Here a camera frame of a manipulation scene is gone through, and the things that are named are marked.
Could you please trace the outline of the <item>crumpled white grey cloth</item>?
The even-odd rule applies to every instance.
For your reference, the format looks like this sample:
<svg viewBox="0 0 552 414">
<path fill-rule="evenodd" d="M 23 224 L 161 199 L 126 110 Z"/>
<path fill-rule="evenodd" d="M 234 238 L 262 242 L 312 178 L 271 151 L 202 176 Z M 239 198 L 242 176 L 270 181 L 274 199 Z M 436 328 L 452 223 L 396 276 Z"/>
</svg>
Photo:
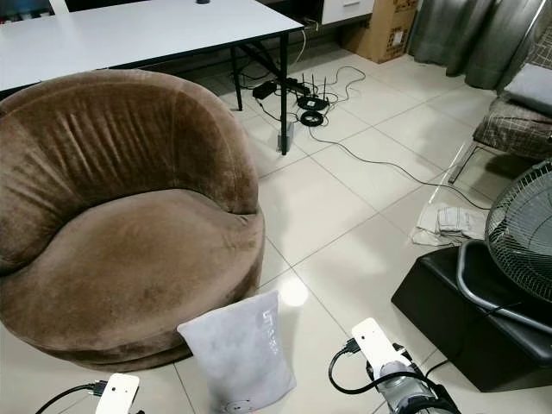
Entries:
<svg viewBox="0 0 552 414">
<path fill-rule="evenodd" d="M 417 219 L 411 241 L 425 246 L 450 246 L 485 238 L 486 213 L 448 204 L 429 204 Z"/>
</svg>

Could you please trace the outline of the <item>white table with black legs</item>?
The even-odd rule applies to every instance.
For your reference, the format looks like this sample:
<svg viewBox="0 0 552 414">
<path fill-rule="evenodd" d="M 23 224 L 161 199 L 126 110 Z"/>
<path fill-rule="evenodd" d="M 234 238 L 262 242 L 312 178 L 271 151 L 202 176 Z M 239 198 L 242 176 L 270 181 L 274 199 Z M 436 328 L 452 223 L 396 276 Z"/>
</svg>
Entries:
<svg viewBox="0 0 552 414">
<path fill-rule="evenodd" d="M 279 39 L 277 78 L 289 36 L 303 25 L 256 0 L 146 0 L 0 25 L 0 95 L 53 78 L 153 66 L 212 50 Z"/>
</svg>

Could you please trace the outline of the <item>brown cardboard box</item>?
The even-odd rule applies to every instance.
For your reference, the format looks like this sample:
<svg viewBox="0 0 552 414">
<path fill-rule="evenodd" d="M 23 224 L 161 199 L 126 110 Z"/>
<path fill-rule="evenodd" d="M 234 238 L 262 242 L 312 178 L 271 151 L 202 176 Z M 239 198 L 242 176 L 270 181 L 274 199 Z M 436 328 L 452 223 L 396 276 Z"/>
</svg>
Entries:
<svg viewBox="0 0 552 414">
<path fill-rule="evenodd" d="M 375 63 L 402 56 L 409 45 L 419 0 L 373 0 L 370 19 L 339 32 L 344 50 Z"/>
</svg>

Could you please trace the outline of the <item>brown round velvet sofa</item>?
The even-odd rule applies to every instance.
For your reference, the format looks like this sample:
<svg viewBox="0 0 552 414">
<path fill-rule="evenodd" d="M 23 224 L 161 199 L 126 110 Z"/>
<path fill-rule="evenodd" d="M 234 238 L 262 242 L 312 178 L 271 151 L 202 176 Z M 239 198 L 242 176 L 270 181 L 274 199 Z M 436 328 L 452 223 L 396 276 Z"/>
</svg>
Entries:
<svg viewBox="0 0 552 414">
<path fill-rule="evenodd" d="M 164 72 L 45 80 L 1 103 L 1 321 L 104 372 L 191 355 L 177 328 L 259 288 L 265 218 L 249 137 Z"/>
</svg>

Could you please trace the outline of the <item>grey metal tube frame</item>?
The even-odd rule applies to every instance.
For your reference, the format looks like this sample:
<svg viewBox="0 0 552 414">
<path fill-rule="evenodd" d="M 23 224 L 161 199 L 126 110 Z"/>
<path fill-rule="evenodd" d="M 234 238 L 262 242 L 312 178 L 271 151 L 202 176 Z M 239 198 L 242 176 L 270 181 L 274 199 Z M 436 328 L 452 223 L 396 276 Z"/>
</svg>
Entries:
<svg viewBox="0 0 552 414">
<path fill-rule="evenodd" d="M 541 321 L 537 321 L 536 319 L 527 317 L 525 315 L 517 314 L 515 311 L 510 309 L 511 304 L 506 304 L 505 306 L 499 306 L 499 304 L 492 303 L 492 301 L 488 301 L 482 298 L 481 296 L 478 296 L 477 292 L 474 292 L 473 289 L 469 287 L 469 284 L 467 284 L 467 280 L 466 280 L 467 249 L 471 248 L 472 246 L 485 246 L 485 245 L 486 245 L 485 241 L 470 240 L 470 241 L 465 241 L 465 243 L 462 243 L 459 246 L 457 269 L 456 269 L 456 283 L 457 283 L 459 292 L 461 292 L 461 295 L 464 296 L 466 300 L 470 301 L 470 303 L 476 304 L 476 306 L 479 306 L 480 308 L 484 309 L 484 311 L 486 311 L 486 314 L 488 316 L 500 315 L 504 318 L 508 318 L 508 319 L 511 319 L 512 321 L 516 321 L 516 323 L 524 324 L 524 326 L 528 326 L 532 329 L 536 329 L 537 331 L 541 331 L 544 334 L 552 336 L 552 326 L 549 326 L 548 324 L 545 324 L 545 323 L 541 323 Z"/>
</svg>

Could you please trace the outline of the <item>black box ottoman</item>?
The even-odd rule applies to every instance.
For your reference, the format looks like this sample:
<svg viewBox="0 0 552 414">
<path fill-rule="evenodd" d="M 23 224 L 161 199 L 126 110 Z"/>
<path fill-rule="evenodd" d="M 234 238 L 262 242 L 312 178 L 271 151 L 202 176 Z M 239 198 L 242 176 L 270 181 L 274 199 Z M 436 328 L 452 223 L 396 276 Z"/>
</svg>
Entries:
<svg viewBox="0 0 552 414">
<path fill-rule="evenodd" d="M 466 299 L 459 248 L 418 257 L 392 304 L 482 392 L 552 386 L 552 336 Z"/>
</svg>

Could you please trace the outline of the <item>white drawer cabinet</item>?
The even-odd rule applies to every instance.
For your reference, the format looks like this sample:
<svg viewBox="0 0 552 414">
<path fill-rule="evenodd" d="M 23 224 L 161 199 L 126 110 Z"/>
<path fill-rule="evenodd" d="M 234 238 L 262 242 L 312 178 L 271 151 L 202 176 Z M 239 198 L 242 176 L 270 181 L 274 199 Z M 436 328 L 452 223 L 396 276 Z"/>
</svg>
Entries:
<svg viewBox="0 0 552 414">
<path fill-rule="evenodd" d="M 354 17 L 370 16 L 375 0 L 323 0 L 320 23 L 342 22 Z"/>
</svg>

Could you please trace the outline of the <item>black routers with antennas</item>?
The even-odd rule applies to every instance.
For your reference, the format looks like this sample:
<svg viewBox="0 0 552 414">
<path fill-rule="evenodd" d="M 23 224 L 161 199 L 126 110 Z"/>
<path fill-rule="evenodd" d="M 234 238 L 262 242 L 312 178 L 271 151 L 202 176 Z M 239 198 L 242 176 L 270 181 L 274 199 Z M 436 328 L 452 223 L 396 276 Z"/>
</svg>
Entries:
<svg viewBox="0 0 552 414">
<path fill-rule="evenodd" d="M 298 123 L 299 126 L 314 128 L 323 126 L 327 111 L 332 106 L 327 91 L 315 83 L 302 78 L 271 78 L 251 88 L 252 98 L 261 111 L 275 121 Z M 279 103 L 277 115 L 275 110 L 265 107 L 265 102 L 276 99 Z"/>
</svg>

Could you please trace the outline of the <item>grey curtain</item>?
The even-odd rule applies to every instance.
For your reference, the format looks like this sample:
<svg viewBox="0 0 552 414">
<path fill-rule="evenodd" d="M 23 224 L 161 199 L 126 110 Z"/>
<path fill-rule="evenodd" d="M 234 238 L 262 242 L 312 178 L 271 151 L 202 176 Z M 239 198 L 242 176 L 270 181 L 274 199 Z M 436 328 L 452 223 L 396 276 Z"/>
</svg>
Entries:
<svg viewBox="0 0 552 414">
<path fill-rule="evenodd" d="M 407 54 L 500 91 L 552 24 L 552 0 L 419 0 Z"/>
</svg>

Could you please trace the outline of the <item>plaid cushion metal chair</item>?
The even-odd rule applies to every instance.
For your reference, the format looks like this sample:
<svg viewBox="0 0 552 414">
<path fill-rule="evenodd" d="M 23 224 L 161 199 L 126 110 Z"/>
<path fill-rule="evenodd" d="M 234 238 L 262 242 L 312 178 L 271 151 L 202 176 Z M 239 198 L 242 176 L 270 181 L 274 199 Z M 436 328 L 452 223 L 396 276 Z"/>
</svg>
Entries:
<svg viewBox="0 0 552 414">
<path fill-rule="evenodd" d="M 552 23 L 530 51 L 520 71 L 493 100 L 458 154 L 447 181 L 454 183 L 477 148 L 493 148 L 531 160 L 552 158 Z"/>
</svg>

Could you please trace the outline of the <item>grey rectangular pillow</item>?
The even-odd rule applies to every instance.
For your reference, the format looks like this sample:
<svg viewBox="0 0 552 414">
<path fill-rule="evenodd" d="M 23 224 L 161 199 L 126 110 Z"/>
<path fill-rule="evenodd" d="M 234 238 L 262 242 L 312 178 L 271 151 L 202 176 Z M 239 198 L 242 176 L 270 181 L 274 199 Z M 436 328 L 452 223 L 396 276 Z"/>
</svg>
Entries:
<svg viewBox="0 0 552 414">
<path fill-rule="evenodd" d="M 179 324 L 209 392 L 210 414 L 249 414 L 297 385 L 279 336 L 279 293 L 259 293 Z"/>
</svg>

